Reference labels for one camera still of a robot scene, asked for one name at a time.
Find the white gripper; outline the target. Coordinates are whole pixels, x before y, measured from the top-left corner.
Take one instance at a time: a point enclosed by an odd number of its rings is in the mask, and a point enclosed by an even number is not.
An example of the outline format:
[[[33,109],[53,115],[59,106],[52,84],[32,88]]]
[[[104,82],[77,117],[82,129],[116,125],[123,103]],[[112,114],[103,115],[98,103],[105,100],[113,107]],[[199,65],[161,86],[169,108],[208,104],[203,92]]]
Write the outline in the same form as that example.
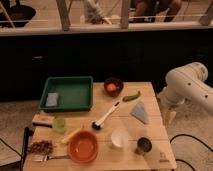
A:
[[[163,117],[165,117],[165,126],[168,127],[176,116],[176,111],[165,100],[159,101],[160,111]]]

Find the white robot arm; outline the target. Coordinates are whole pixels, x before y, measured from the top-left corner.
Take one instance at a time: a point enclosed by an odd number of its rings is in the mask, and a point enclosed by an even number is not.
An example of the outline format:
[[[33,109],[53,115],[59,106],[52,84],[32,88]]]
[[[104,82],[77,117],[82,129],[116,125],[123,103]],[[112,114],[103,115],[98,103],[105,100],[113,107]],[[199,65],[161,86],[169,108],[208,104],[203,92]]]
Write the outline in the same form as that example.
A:
[[[213,88],[205,84],[207,78],[208,70],[200,62],[174,68],[166,74],[166,86],[157,95],[166,127],[176,116],[174,108],[182,105],[186,99],[197,103],[213,115]]]

